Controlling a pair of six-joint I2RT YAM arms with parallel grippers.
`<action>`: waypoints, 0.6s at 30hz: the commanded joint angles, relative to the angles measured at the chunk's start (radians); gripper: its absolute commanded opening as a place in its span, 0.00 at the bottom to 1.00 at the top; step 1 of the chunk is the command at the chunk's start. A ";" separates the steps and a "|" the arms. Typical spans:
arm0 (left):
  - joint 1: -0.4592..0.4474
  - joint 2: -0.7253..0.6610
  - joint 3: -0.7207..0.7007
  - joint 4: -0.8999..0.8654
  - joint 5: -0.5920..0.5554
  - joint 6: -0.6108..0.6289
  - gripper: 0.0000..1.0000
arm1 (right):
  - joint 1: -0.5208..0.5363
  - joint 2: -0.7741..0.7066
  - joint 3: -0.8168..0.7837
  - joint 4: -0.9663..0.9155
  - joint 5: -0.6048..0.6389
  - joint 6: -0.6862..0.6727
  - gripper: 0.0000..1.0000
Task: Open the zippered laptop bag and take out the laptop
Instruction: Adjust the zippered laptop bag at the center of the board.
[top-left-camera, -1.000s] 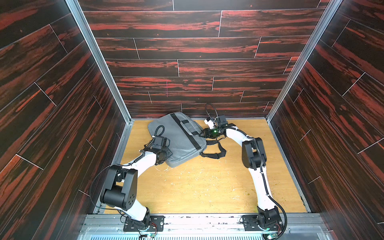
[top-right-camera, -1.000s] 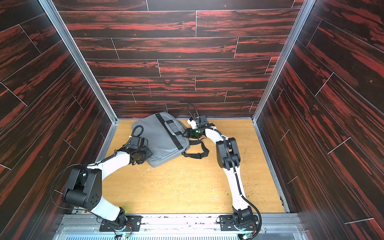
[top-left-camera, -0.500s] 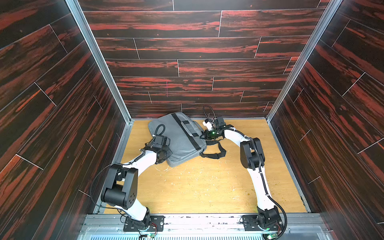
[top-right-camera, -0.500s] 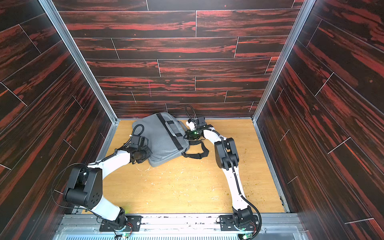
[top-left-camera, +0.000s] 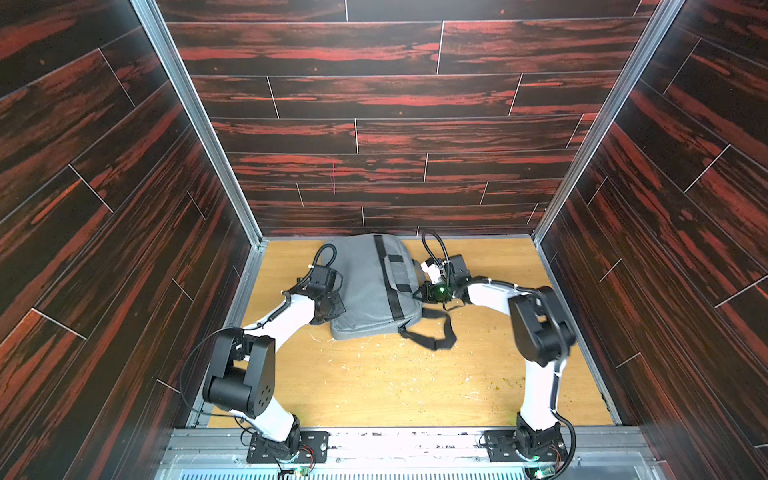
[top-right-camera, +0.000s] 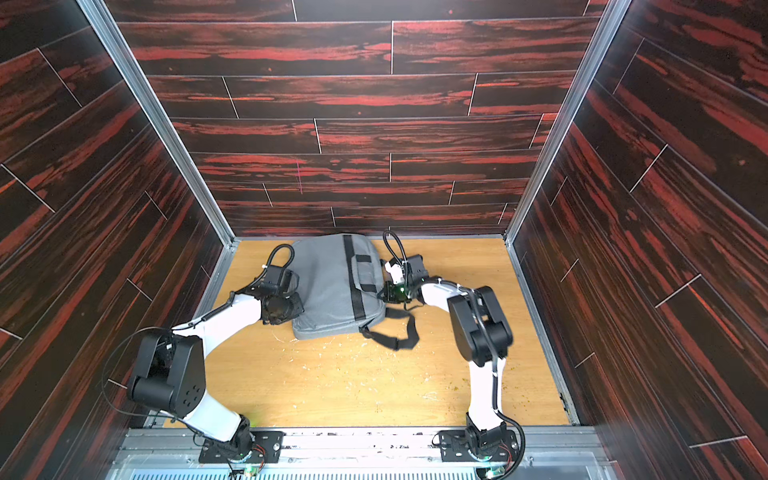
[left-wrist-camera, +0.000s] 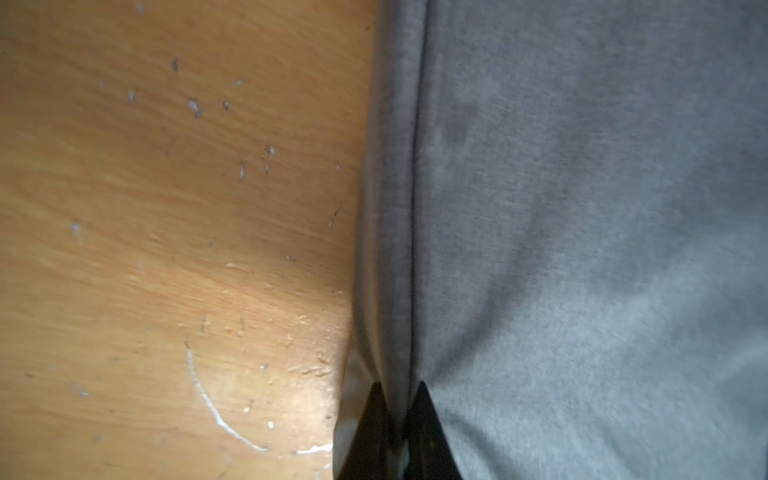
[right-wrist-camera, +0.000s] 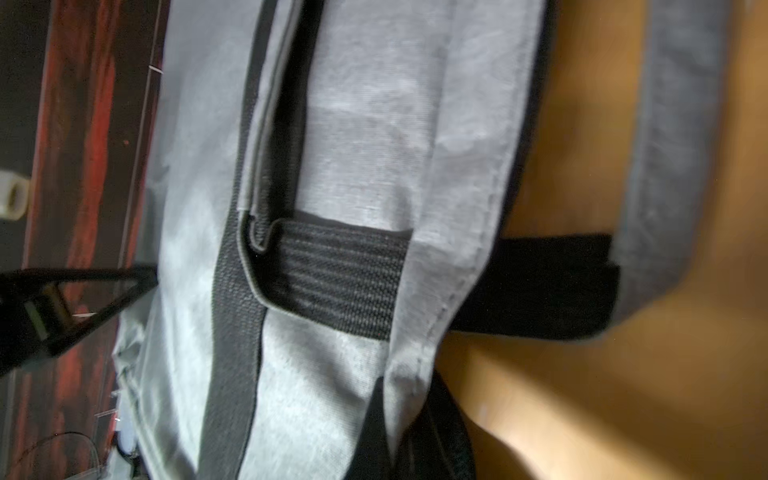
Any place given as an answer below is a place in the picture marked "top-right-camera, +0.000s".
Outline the grey zippered laptop bag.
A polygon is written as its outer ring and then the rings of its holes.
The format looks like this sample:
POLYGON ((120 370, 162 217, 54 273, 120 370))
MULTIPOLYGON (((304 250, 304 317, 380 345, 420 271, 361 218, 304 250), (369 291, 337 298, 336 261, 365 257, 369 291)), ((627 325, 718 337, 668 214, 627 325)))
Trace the grey zippered laptop bag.
POLYGON ((304 311, 292 320, 298 340, 360 333, 390 350, 411 350, 419 342, 414 316, 389 308, 378 250, 359 234, 333 234, 298 240, 289 270, 298 276, 304 311), (405 319, 400 339, 372 328, 387 318, 405 319))

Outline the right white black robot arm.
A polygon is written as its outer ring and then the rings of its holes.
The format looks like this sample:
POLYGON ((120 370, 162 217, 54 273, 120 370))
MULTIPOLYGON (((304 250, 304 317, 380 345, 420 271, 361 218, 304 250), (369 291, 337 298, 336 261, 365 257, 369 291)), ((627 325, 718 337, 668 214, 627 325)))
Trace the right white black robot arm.
POLYGON ((394 303, 417 299, 449 314, 457 348, 470 374, 464 442, 481 461, 502 450, 507 453, 509 466, 519 463, 525 434, 517 421, 503 413, 501 405, 502 374, 513 333, 493 290, 427 277, 411 284, 387 281, 381 296, 394 303))

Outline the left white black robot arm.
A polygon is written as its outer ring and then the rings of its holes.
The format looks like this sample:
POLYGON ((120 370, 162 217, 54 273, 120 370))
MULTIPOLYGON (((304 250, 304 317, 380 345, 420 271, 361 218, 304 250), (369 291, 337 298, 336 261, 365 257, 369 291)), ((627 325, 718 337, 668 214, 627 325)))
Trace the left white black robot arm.
POLYGON ((269 294, 257 287, 232 292, 223 305, 186 324, 146 334, 127 397, 184 423, 226 460, 243 462, 257 450, 249 420, 208 392, 205 359, 248 326, 281 324, 303 312, 296 292, 269 294))

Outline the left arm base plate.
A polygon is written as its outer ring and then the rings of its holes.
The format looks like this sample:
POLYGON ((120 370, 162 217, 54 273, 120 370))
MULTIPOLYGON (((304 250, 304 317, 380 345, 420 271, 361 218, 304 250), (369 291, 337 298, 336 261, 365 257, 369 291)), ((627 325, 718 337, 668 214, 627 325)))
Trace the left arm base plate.
POLYGON ((274 464, 279 461, 285 433, 279 430, 252 429, 222 442, 205 438, 198 462, 201 464, 274 464))

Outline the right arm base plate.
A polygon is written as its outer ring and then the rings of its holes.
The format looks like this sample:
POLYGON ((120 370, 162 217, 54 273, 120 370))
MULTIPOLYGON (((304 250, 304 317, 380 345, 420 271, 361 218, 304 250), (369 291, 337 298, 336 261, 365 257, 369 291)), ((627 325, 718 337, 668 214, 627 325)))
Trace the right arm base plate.
POLYGON ((490 430, 476 427, 442 430, 433 442, 443 462, 513 463, 519 453, 516 434, 504 425, 490 430))

